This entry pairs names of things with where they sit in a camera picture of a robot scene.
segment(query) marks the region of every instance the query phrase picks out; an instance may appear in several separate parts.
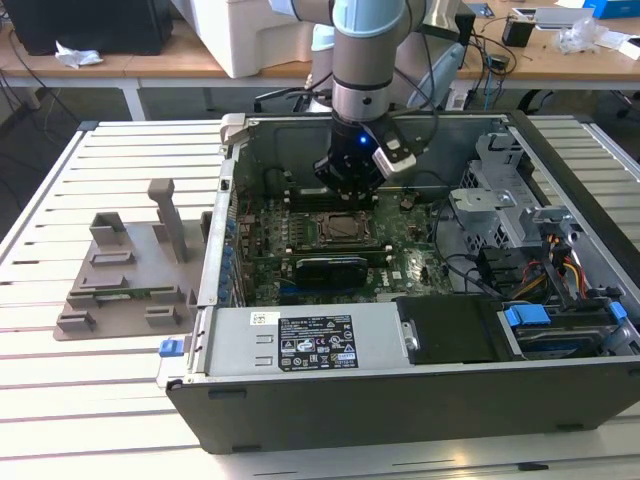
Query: circuit board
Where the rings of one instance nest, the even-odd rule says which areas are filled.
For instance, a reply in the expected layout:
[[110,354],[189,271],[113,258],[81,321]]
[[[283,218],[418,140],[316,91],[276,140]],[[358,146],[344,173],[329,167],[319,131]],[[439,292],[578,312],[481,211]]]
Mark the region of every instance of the circuit board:
[[[240,218],[247,300],[255,306],[388,302],[452,293],[429,235],[430,206],[402,193],[379,196],[372,211],[293,213],[271,200]],[[314,256],[362,257],[357,288],[303,289],[295,265]]]

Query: blue latch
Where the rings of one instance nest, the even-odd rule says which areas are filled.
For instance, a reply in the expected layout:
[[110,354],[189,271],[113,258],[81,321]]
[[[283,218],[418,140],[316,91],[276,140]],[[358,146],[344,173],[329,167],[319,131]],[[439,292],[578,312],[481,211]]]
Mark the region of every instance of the blue latch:
[[513,305],[504,312],[511,327],[520,325],[550,325],[551,318],[543,305]]
[[183,356],[184,340],[173,340],[171,338],[163,340],[160,344],[158,355],[160,355],[162,358]]
[[627,319],[627,311],[624,309],[620,302],[611,302],[609,304],[609,310],[611,310],[613,316],[616,317],[618,325],[622,325]]

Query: cardboard box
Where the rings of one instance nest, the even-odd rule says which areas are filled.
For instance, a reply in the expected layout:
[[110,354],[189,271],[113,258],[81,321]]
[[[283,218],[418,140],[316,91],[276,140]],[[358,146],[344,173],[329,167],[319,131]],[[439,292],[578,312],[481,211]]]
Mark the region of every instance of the cardboard box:
[[596,18],[640,17],[640,0],[586,0],[584,7],[593,7]]

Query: yellow cable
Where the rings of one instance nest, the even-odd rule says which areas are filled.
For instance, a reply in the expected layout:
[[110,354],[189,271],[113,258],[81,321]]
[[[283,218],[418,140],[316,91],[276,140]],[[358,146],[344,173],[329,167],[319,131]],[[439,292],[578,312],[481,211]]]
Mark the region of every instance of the yellow cable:
[[516,299],[522,295],[524,295],[525,293],[531,291],[532,289],[536,288],[538,285],[540,285],[545,279],[546,279],[546,275],[540,275],[538,278],[536,278],[533,282],[531,282],[529,285],[527,285],[525,288],[523,288],[522,290],[520,290],[518,293],[516,293],[513,298]]
[[570,263],[563,263],[563,265],[570,269],[573,274],[576,277],[576,288],[578,289],[578,295],[581,295],[581,291],[580,291],[580,275],[578,274],[578,270],[576,269],[576,267],[574,267],[573,265],[571,265]]

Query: floor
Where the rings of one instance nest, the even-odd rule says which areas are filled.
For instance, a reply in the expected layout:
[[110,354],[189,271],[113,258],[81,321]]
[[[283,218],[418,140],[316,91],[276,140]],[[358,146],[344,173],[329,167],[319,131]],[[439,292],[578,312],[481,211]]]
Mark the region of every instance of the floor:
[[[213,91],[215,112],[207,112],[200,89],[148,89],[143,100],[153,120],[220,118],[228,112],[251,112],[253,98],[270,89],[226,88]],[[129,120],[128,110],[119,90],[65,89],[56,91],[59,98],[81,120]],[[507,91],[496,109],[517,106],[525,92]],[[482,109],[480,96],[470,105]],[[292,104],[278,100],[265,104],[265,111],[287,112]],[[586,114],[627,150],[640,158],[640,113],[625,119],[616,117],[622,107],[610,92],[558,92],[550,97],[539,114]],[[11,228],[21,209],[28,203],[51,165],[62,152],[66,139],[75,131],[75,122],[46,96],[41,108],[26,115],[0,135],[0,238]]]

